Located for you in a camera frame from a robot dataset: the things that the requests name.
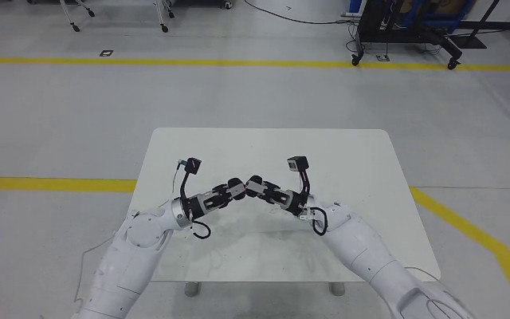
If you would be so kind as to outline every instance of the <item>cable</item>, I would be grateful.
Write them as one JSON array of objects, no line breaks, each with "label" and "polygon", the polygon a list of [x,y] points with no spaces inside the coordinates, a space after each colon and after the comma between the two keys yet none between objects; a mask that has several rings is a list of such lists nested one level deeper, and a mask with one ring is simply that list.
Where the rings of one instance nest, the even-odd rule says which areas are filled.
[{"label": "cable", "polygon": [[77,302],[77,301],[80,301],[80,309],[81,307],[83,306],[83,299],[82,298],[78,298],[78,293],[80,292],[80,286],[81,286],[81,277],[83,276],[83,262],[85,260],[85,254],[87,254],[88,252],[90,251],[93,251],[95,250],[96,248],[99,248],[101,246],[103,246],[106,242],[110,241],[110,239],[114,238],[115,235],[113,234],[110,238],[106,239],[104,242],[102,242],[101,244],[97,245],[97,246],[94,246],[90,249],[87,249],[86,251],[84,251],[82,254],[81,254],[81,264],[80,264],[80,279],[78,279],[78,286],[76,288],[76,293],[74,294],[74,302]]},{"label": "cable", "polygon": [[316,219],[313,219],[313,222],[312,222],[313,231],[315,231],[315,233],[318,234],[319,236],[324,236],[326,234],[326,231],[328,231],[328,216],[326,215],[326,212],[322,208],[319,208],[319,207],[310,207],[310,210],[311,211],[320,211],[322,213],[322,215],[324,216],[324,227],[322,228],[322,231],[317,230],[317,228],[316,228],[317,220]]},{"label": "cable", "polygon": [[352,21],[352,20],[336,20],[336,21],[333,21],[333,22],[310,22],[310,21],[296,20],[296,19],[287,18],[287,17],[284,17],[283,15],[275,14],[274,12],[267,11],[267,10],[264,10],[262,8],[259,8],[258,6],[255,6],[255,5],[251,4],[251,3],[249,3],[248,0],[245,0],[245,2],[246,2],[246,4],[248,4],[249,6],[252,6],[255,9],[260,10],[262,12],[266,12],[267,14],[274,15],[275,17],[279,17],[279,18],[282,18],[282,19],[285,19],[285,20],[289,20],[289,21],[293,21],[293,22],[305,23],[307,25],[341,25],[343,23],[347,23],[347,22],[351,22]]},{"label": "cable", "polygon": [[177,168],[175,168],[174,179],[172,180],[172,196],[174,195],[174,189],[175,189],[175,177],[177,176],[177,172],[179,171],[180,167],[181,167],[181,162],[179,161],[177,163]]},{"label": "cable", "polygon": [[186,172],[184,178],[181,183],[181,200],[184,201],[186,199],[186,192],[184,191],[184,187],[186,186],[186,182],[188,181],[188,177],[190,177],[190,173]]},{"label": "cable", "polygon": [[423,43],[423,49],[420,49],[420,48],[416,48],[416,50],[421,53],[421,54],[424,54],[424,53],[427,53],[427,54],[430,54],[430,55],[438,55],[441,50],[442,50],[442,46],[439,45],[439,48],[436,48],[436,49],[427,49],[427,44],[426,43]]},{"label": "cable", "polygon": [[211,234],[211,231],[210,231],[210,228],[209,226],[207,226],[205,223],[202,223],[202,222],[199,222],[199,221],[196,221],[196,220],[193,220],[191,221],[193,224],[198,224],[198,225],[201,225],[201,226],[204,226],[206,229],[207,229],[207,235],[205,236],[201,236],[195,232],[193,232],[193,235],[196,237],[196,238],[200,238],[200,239],[208,239],[210,237],[210,234]]}]

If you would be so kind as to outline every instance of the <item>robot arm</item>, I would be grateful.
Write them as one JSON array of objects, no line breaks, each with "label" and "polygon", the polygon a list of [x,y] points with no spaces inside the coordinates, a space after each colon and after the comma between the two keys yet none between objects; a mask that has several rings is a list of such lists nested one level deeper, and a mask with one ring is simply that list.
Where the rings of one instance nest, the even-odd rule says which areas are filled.
[{"label": "robot arm", "polygon": [[231,179],[228,184],[218,185],[212,191],[187,198],[187,178],[189,174],[197,173],[201,162],[190,158],[182,163],[186,175],[181,184],[181,197],[165,206],[127,215],[94,273],[89,297],[74,317],[125,318],[151,280],[174,230],[200,224],[209,233],[206,236],[194,235],[207,238],[210,228],[197,219],[226,207],[233,199],[245,197],[243,182]]},{"label": "robot arm", "polygon": [[386,302],[392,318],[457,318],[454,314],[462,319],[474,318],[451,294],[425,285],[409,273],[391,255],[381,236],[352,209],[342,203],[320,205],[309,194],[306,157],[288,159],[288,166],[300,173],[304,185],[301,193],[282,191],[255,175],[246,184],[246,194],[275,203],[301,220],[309,220],[333,254]]}]

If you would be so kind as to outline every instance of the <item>white table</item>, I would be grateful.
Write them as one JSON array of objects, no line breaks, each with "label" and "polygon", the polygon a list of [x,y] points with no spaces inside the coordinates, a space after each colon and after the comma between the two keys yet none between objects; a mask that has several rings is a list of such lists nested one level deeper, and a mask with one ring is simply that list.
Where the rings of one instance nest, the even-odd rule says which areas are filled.
[{"label": "white table", "polygon": [[[300,189],[286,159],[307,156],[312,194],[345,202],[382,236],[404,265],[440,277],[440,270],[391,145],[381,130],[158,128],[154,131],[130,209],[158,206],[171,197],[179,159],[202,160],[191,175],[191,196],[254,174],[282,189]],[[182,181],[175,180],[175,195]],[[152,281],[360,282],[313,234],[307,223],[260,199],[246,197],[201,219],[207,240],[174,232]],[[430,279],[414,273],[423,281]]]}]

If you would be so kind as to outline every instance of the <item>floor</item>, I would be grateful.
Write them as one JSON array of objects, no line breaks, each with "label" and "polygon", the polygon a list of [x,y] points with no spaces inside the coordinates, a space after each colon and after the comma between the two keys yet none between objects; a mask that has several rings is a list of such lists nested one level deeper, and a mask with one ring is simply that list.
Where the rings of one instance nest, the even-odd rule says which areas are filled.
[{"label": "floor", "polygon": [[[257,11],[176,6],[163,34],[150,2],[89,0],[74,33],[58,4],[0,2],[4,57],[346,61],[346,25],[311,26]],[[256,0],[291,18],[334,21],[346,1]],[[481,36],[487,50],[463,65],[510,65],[510,33]],[[429,70],[448,57],[372,45],[362,68],[191,67],[0,63],[0,177],[136,179],[158,127],[381,128],[407,182],[510,246],[510,73]],[[130,194],[0,192],[0,318],[69,318],[80,254],[107,238]],[[507,319],[510,285],[494,256],[418,206],[441,279],[479,318]],[[86,293],[102,251],[84,264]],[[315,284],[153,282],[128,318],[389,318],[367,284],[343,297]]]}]

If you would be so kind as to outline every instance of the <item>yellow tape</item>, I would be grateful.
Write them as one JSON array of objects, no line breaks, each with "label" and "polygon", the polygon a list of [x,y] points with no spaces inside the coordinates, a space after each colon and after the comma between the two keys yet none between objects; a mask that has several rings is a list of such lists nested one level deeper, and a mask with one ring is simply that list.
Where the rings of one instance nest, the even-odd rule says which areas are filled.
[{"label": "yellow tape", "polygon": [[496,257],[496,260],[499,262],[505,277],[508,282],[510,282],[510,250],[502,242],[499,242],[489,234],[486,234],[483,230],[474,226],[466,219],[463,219],[448,207],[436,202],[417,188],[410,187],[410,190],[416,203],[420,204],[428,211],[459,230],[468,238],[471,238],[474,242],[478,242],[485,249],[492,252]]},{"label": "yellow tape", "polygon": [[132,193],[133,179],[39,179],[0,177],[0,191],[101,191]]},{"label": "yellow tape", "polygon": [[[0,191],[87,191],[132,193],[135,179],[44,179],[26,177],[0,177]],[[480,228],[430,198],[415,187],[410,187],[414,201],[444,220],[462,234],[491,251],[510,282],[510,250]]]},{"label": "yellow tape", "polygon": [[[272,61],[272,60],[168,60],[168,59],[111,59],[71,57],[0,57],[4,65],[124,65],[124,66],[215,66],[266,67],[311,69],[393,69],[448,70],[445,64],[361,62],[356,68],[350,61]],[[459,65],[459,71],[510,72],[510,65]]]}]

